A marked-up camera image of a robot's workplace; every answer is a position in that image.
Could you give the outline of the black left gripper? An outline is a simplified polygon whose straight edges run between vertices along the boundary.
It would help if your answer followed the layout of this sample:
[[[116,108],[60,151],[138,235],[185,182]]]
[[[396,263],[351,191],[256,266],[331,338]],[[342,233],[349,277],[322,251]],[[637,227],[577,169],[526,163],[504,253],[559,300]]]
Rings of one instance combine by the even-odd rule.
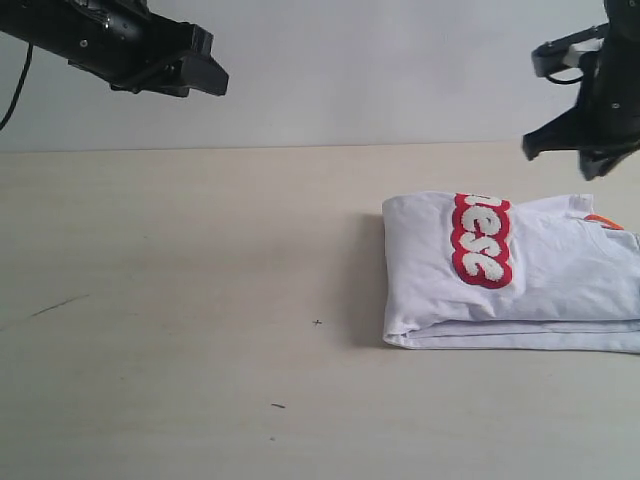
[[[229,74],[210,57],[213,34],[157,15],[145,1],[3,1],[1,31],[116,91],[227,93]],[[183,57],[188,51],[197,56]]]

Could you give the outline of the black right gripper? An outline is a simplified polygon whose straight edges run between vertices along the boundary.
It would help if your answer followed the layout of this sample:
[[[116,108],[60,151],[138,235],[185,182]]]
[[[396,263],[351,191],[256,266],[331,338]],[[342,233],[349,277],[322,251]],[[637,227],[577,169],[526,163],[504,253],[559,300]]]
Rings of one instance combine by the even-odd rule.
[[[571,108],[525,134],[522,151],[532,161],[541,153],[580,150],[586,181],[607,176],[639,151],[639,3],[606,1],[608,32],[580,108]]]

